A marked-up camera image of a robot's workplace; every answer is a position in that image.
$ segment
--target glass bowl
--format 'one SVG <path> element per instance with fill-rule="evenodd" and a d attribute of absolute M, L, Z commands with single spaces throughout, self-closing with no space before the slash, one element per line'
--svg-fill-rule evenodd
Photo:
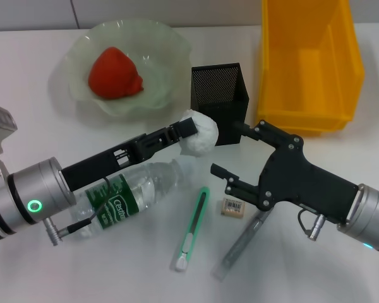
<path fill-rule="evenodd" d="M 105 100 L 88 86 L 93 63 L 108 47 L 117 47 L 136 65 L 144 90 L 134 96 Z M 81 36 L 64 58 L 74 99 L 97 103 L 111 116 L 135 108 L 160 109 L 183 93 L 190 94 L 191 46 L 167 25 L 150 20 L 116 20 Z"/>

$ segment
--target barcode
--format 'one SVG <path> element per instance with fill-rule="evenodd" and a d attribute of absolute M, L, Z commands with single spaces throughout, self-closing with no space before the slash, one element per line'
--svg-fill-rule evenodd
<path fill-rule="evenodd" d="M 240 212 L 241 202 L 226 200 L 225 209 Z"/>

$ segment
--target plastic water bottle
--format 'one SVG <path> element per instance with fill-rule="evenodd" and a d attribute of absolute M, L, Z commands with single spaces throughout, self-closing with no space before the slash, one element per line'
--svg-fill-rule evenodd
<path fill-rule="evenodd" d="M 106 182 L 87 189 L 77 195 L 77 204 L 70 208 L 75 222 L 93 215 L 107 197 L 108 202 L 90 225 L 76 233 L 82 238 L 92 237 L 147 209 L 171 189 L 192 182 L 195 167 L 195 157 L 181 155 L 170 163 L 148 163 L 124 170 L 109 178 L 110 192 Z"/>

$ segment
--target cable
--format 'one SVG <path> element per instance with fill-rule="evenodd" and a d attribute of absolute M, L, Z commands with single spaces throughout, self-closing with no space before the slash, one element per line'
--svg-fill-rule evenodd
<path fill-rule="evenodd" d="M 303 222 L 302 222 L 302 218 L 301 218 L 301 215 L 302 213 L 304 213 L 306 210 L 301 210 L 299 213 L 298 213 L 298 221 L 299 221 L 299 224 L 301 226 L 301 228 L 303 229 L 303 232 L 306 233 L 306 229 L 303 225 Z"/>
<path fill-rule="evenodd" d="M 108 199 L 111 195 L 111 183 L 109 182 L 108 178 L 104 177 L 103 179 L 107 183 L 107 195 L 104 198 L 104 201 L 101 203 L 100 207 L 95 211 L 95 213 L 91 217 L 86 218 L 82 221 L 73 223 L 65 227 L 64 229 L 61 229 L 58 232 L 58 234 L 61 234 L 62 237 L 64 237 L 65 235 L 72 234 L 73 232 L 76 232 L 77 230 L 82 229 L 83 227 L 86 227 L 87 225 L 91 224 L 91 221 L 100 213 L 100 211 L 102 211 L 102 209 L 104 208 L 105 204 L 108 202 Z"/>

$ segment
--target yellow plastic bin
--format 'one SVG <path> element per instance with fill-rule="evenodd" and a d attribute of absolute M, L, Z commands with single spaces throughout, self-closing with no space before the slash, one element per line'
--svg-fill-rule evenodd
<path fill-rule="evenodd" d="M 354 117 L 364 68 L 348 0 L 262 0 L 257 121 L 319 135 Z"/>

